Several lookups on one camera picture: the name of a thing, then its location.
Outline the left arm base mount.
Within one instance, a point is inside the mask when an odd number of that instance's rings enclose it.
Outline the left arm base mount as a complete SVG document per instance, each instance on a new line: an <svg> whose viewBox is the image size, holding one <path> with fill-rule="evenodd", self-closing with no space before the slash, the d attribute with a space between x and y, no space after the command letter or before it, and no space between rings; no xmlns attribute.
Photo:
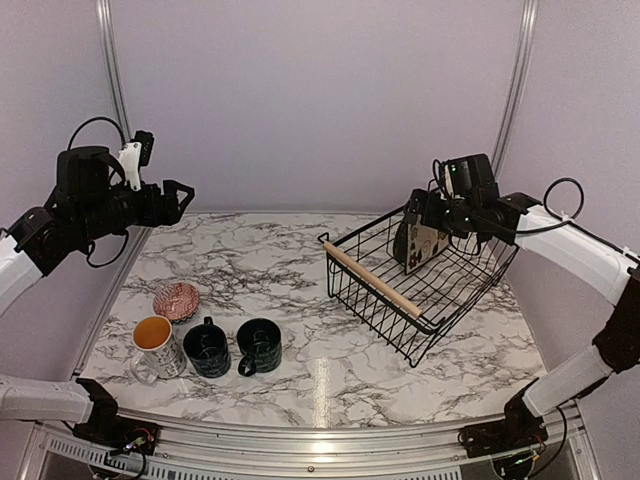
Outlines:
<svg viewBox="0 0 640 480"><path fill-rule="evenodd" d="M85 423L76 423L72 427L75 437L119 452L124 452L126 445L142 438L141 451L147 456L154 453L159 433L156 423L121 416L115 398L97 381L78 378L76 383L88 393L92 409Z"/></svg>

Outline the dark blue mug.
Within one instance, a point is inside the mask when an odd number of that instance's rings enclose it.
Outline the dark blue mug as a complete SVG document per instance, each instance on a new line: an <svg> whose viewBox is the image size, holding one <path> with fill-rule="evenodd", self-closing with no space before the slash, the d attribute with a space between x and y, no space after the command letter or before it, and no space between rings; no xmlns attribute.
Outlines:
<svg viewBox="0 0 640 480"><path fill-rule="evenodd" d="M202 324L191 328L183 339L183 349L196 373L204 378L224 376L231 367L225 332L206 316Z"/></svg>

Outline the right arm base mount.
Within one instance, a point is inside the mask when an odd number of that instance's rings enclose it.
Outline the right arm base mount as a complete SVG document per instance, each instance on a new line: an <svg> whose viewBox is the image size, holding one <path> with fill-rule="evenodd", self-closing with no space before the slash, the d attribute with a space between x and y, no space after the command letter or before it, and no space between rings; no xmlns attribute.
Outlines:
<svg viewBox="0 0 640 480"><path fill-rule="evenodd" d="M542 444L548 439L542 417L530 412L523 396L519 393L506 403L502 419L467 425L459 430L458 443L469 458Z"/></svg>

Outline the black round plate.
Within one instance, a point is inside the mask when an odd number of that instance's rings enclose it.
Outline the black round plate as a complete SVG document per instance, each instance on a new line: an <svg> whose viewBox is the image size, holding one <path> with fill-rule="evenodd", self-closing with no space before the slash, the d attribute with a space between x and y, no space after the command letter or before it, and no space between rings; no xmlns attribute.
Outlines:
<svg viewBox="0 0 640 480"><path fill-rule="evenodd" d="M406 265L409 251L409 230L410 225L402 220L396 230L393 241L393 258L402 266Z"/></svg>

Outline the aluminium front table rail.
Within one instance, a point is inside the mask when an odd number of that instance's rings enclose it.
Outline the aluminium front table rail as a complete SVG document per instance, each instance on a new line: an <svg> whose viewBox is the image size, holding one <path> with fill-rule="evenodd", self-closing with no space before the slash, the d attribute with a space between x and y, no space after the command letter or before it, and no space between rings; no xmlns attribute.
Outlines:
<svg viewBox="0 0 640 480"><path fill-rule="evenodd" d="M148 479L493 479L512 452L470 458L458 441L467 421L397 427L312 429L234 425L132 410L158 425L156 448L106 459L105 447L53 422L34 426L18 476L82 479L101 468Z"/></svg>

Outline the aluminium frame post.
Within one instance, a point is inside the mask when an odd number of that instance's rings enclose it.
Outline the aluminium frame post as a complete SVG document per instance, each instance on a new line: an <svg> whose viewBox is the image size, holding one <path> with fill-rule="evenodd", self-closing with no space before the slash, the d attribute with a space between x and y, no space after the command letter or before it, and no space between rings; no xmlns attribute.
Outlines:
<svg viewBox="0 0 640 480"><path fill-rule="evenodd" d="M523 98L526 80L531 65L539 7L539 0L525 0L523 2L511 79L493 150L492 168L496 175L501 172L502 167L504 166L516 115Z"/></svg>
<svg viewBox="0 0 640 480"><path fill-rule="evenodd" d="M111 2L109 0L97 0L96 14L115 119L121 126L125 138L129 139L131 137L131 128L119 68Z"/></svg>

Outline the dark green mug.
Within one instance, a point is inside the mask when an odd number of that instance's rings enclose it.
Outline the dark green mug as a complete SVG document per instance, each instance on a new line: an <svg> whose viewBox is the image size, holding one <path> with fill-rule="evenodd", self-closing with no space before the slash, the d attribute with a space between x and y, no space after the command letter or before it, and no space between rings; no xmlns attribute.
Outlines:
<svg viewBox="0 0 640 480"><path fill-rule="evenodd" d="M236 340L242 358L237 371L243 377L276 370L282 360L282 335L278 325L266 318L254 318L239 328Z"/></svg>

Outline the aluminium frame post left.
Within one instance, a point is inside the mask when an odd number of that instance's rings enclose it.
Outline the aluminium frame post left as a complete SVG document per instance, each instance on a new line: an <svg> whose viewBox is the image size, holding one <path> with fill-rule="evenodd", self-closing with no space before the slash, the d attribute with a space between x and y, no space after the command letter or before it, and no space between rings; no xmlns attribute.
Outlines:
<svg viewBox="0 0 640 480"><path fill-rule="evenodd" d="M109 0L97 0L96 14L115 119L121 126L125 138L129 139L131 137L131 128L119 68L111 2Z"/></svg>

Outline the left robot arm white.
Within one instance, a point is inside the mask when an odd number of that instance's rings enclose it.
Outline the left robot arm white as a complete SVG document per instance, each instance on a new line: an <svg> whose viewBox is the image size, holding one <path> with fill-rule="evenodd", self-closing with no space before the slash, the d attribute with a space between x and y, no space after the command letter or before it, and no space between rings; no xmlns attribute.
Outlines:
<svg viewBox="0 0 640 480"><path fill-rule="evenodd" d="M140 177L140 144L112 155L105 146L74 147L56 162L55 186L47 201L22 214L1 237L1 311L22 304L38 283L70 255L87 257L109 236L127 237L132 227L178 223L195 198L176 180L146 183ZM125 438L117 404L93 380L30 380L1 377L1 417L19 421L86 424L106 445Z"/></svg>

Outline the white patterned mug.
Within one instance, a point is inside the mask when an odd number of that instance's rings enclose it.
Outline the white patterned mug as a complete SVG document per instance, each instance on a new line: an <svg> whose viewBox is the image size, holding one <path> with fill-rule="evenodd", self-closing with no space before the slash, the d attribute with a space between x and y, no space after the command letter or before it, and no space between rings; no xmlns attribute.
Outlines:
<svg viewBox="0 0 640 480"><path fill-rule="evenodd" d="M187 366L186 356L163 316L141 320L132 332L136 353L130 360L130 372L143 385L178 377Z"/></svg>

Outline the square patterned plate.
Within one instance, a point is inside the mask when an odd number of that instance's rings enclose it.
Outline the square patterned plate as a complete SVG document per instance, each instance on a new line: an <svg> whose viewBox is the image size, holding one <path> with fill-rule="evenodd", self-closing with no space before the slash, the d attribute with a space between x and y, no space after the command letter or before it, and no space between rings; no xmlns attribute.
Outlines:
<svg viewBox="0 0 640 480"><path fill-rule="evenodd" d="M420 223L407 227L405 273L421 268L449 246L449 235Z"/></svg>

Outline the aluminium frame post right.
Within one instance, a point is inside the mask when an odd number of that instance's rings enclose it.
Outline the aluminium frame post right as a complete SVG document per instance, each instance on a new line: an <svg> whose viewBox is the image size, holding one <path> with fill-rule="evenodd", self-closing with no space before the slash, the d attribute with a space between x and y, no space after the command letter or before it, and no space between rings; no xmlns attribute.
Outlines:
<svg viewBox="0 0 640 480"><path fill-rule="evenodd" d="M523 2L511 79L493 150L492 168L496 175L501 172L502 167L504 166L516 115L523 98L526 80L531 65L539 7L539 0L525 0Z"/></svg>

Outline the red white patterned bowl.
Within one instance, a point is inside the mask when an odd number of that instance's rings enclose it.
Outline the red white patterned bowl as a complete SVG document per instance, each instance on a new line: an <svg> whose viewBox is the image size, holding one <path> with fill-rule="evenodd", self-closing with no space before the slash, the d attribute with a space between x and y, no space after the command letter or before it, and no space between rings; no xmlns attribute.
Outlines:
<svg viewBox="0 0 640 480"><path fill-rule="evenodd" d="M171 323L184 323L196 314L200 306L200 294L189 283L171 283L157 292L152 306L156 315L167 318Z"/></svg>

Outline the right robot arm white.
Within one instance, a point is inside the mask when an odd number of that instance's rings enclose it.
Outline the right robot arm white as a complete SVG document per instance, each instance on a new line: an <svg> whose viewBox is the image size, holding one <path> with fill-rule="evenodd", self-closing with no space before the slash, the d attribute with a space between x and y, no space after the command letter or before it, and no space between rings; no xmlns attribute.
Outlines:
<svg viewBox="0 0 640 480"><path fill-rule="evenodd" d="M580 225L579 209L553 210L549 192L542 199L502 193L484 154L434 160L431 168L431 185L415 191L405 208L410 222L453 237L499 240L539 258L535 273L549 273L551 281L521 281L519 292L531 286L550 294L563 320L586 313L587 307L595 312L587 317L585 346L576 347L506 405L495 438L515 448L533 433L534 420L638 366L639 256ZM597 320L595 314L604 318Z"/></svg>

